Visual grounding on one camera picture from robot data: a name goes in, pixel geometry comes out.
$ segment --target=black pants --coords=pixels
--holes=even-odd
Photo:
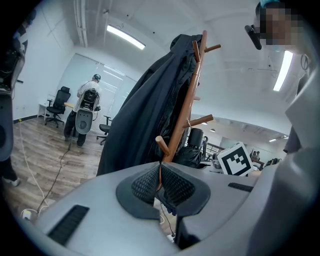
[[[77,115],[77,112],[74,112],[72,110],[71,113],[69,114],[68,118],[66,119],[66,123],[64,125],[64,131],[63,131],[64,137],[66,137],[66,138],[70,137],[71,131],[75,127],[76,115]],[[79,133],[78,140],[76,142],[76,144],[79,147],[82,147],[82,145],[85,143],[86,136],[87,136],[86,134]]]
[[[0,174],[6,180],[15,181],[18,179],[14,169],[12,168],[10,157],[5,161],[0,162]]]

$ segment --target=chair headrest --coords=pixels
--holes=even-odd
[[[65,86],[62,86],[62,87],[61,87],[61,91],[65,92],[65,93],[69,93],[70,88],[65,87]]]

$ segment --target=baseboard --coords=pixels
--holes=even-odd
[[[26,121],[26,120],[29,120],[29,119],[33,119],[33,118],[37,118],[37,115],[35,114],[35,115],[30,115],[30,116],[27,116],[27,117],[19,118],[19,119],[13,120],[13,123],[16,124],[19,121],[23,122],[23,121]]]

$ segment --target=white sneaker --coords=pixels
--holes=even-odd
[[[6,183],[11,183],[12,186],[16,187],[20,184],[20,179],[17,178],[16,180],[11,180],[11,179],[6,179],[4,177],[2,177],[2,179],[6,182]]]

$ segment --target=coat rack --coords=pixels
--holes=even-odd
[[[202,33],[200,48],[198,48],[197,41],[192,42],[195,60],[196,60],[196,66],[195,66],[194,72],[192,74],[190,85],[189,85],[188,91],[186,93],[186,96],[185,96],[185,99],[184,99],[184,102],[183,102],[183,105],[181,108],[181,112],[179,114],[176,125],[174,127],[169,145],[168,146],[166,145],[165,141],[163,140],[163,138],[161,136],[157,136],[155,138],[156,143],[159,145],[161,150],[164,152],[164,157],[162,160],[163,162],[172,162],[185,128],[187,128],[189,126],[191,126],[191,127],[196,126],[196,125],[199,125],[204,122],[212,121],[214,119],[212,114],[210,114],[210,115],[206,115],[206,116],[203,116],[203,117],[195,119],[195,120],[188,121],[188,117],[191,113],[193,101],[200,100],[200,98],[195,96],[195,94],[196,94],[196,90],[197,90],[197,86],[198,86],[198,82],[199,82],[201,67],[204,62],[205,53],[208,53],[212,50],[215,50],[215,49],[218,49],[221,47],[221,45],[218,44],[218,45],[207,48],[206,47],[207,34],[208,34],[207,31],[204,30]],[[161,185],[161,169],[160,169],[159,187],[160,187],[160,185]]]

